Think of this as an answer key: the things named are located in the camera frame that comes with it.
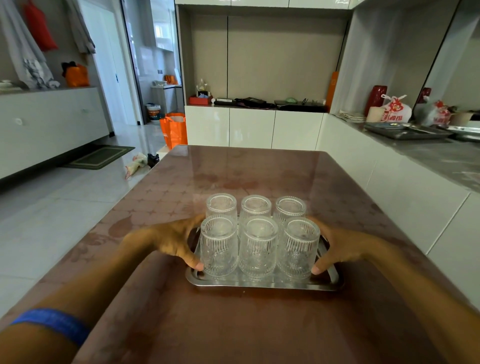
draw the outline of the doorway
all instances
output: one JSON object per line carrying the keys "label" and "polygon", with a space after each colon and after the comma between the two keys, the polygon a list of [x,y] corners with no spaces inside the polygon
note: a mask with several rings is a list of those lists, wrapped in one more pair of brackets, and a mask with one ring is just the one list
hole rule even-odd
{"label": "doorway", "polygon": [[85,24],[96,46],[94,61],[116,134],[137,125],[115,13],[87,0],[79,1]]}

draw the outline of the hanging cloth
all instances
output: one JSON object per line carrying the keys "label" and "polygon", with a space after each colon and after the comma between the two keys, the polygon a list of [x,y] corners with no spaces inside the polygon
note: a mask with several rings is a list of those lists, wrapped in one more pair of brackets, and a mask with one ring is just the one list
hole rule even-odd
{"label": "hanging cloth", "polygon": [[0,22],[19,80],[30,89],[59,87],[12,0],[0,0]]}
{"label": "hanging cloth", "polygon": [[64,0],[67,6],[67,14],[72,27],[73,39],[77,44],[78,51],[83,54],[94,54],[95,44],[90,38],[84,17],[80,12],[77,0]]}
{"label": "hanging cloth", "polygon": [[28,4],[24,5],[24,13],[28,29],[30,33],[32,33],[40,50],[46,52],[48,50],[58,49],[55,40],[53,40],[48,30],[45,14],[33,4],[32,0],[28,0]]}

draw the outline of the blue wristband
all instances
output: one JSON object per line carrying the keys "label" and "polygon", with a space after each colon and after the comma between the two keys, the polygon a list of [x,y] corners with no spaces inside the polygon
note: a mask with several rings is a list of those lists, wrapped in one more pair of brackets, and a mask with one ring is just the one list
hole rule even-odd
{"label": "blue wristband", "polygon": [[78,318],[50,308],[37,308],[24,312],[10,325],[22,323],[45,326],[62,334],[78,347],[84,344],[90,334],[90,329],[80,322]]}

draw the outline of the table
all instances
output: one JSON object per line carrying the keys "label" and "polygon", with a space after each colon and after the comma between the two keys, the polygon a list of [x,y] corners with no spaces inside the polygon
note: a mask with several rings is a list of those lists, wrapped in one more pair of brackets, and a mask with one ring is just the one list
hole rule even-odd
{"label": "table", "polygon": [[[325,222],[386,238],[464,299],[365,192],[323,152],[178,146],[0,321],[108,259],[141,226],[204,211],[227,192],[307,203]],[[369,263],[340,265],[339,292],[199,289],[178,258],[153,253],[119,292],[74,363],[443,363],[423,328]]]}

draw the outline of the glass tumbler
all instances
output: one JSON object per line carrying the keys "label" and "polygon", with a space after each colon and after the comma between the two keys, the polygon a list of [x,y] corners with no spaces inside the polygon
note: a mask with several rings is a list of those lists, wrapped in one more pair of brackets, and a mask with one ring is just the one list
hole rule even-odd
{"label": "glass tumbler", "polygon": [[237,199],[230,194],[213,194],[207,199],[206,216],[228,215],[237,223]]}
{"label": "glass tumbler", "polygon": [[273,218],[282,227],[283,223],[291,217],[304,217],[307,212],[307,205],[299,198],[284,196],[275,203]]}
{"label": "glass tumbler", "polygon": [[278,225],[270,217],[246,218],[240,232],[239,267],[254,279],[266,277],[275,269]]}
{"label": "glass tumbler", "polygon": [[200,226],[200,259],[204,272],[213,277],[230,274],[237,267],[237,222],[228,215],[212,215]]}
{"label": "glass tumbler", "polygon": [[289,218],[283,224],[277,251],[277,265],[294,279],[310,276],[315,263],[320,229],[307,218]]}
{"label": "glass tumbler", "polygon": [[272,215],[272,202],[263,196],[252,194],[244,197],[241,202],[240,225],[250,216],[267,216]]}

